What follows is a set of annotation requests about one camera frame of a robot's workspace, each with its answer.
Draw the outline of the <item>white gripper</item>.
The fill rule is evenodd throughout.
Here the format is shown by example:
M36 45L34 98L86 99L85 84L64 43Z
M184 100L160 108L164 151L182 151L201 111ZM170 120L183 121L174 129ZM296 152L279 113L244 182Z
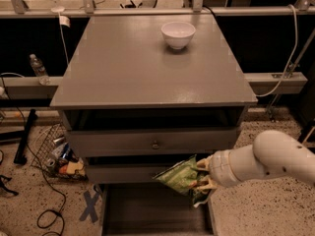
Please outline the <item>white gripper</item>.
M206 193L216 189L218 184L232 187L240 183L232 171L229 154L229 150L220 150L216 151L212 158L207 157L196 162L197 169L210 172L211 177L205 176L200 179L194 187L195 190Z

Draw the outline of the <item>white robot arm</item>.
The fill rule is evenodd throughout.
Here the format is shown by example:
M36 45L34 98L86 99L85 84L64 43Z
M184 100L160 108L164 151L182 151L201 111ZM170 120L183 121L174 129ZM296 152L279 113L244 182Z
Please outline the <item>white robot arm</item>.
M216 151L199 160L197 168L207 173L207 184L199 190L284 176L310 186L315 184L315 154L296 139L276 130L262 132L252 145Z

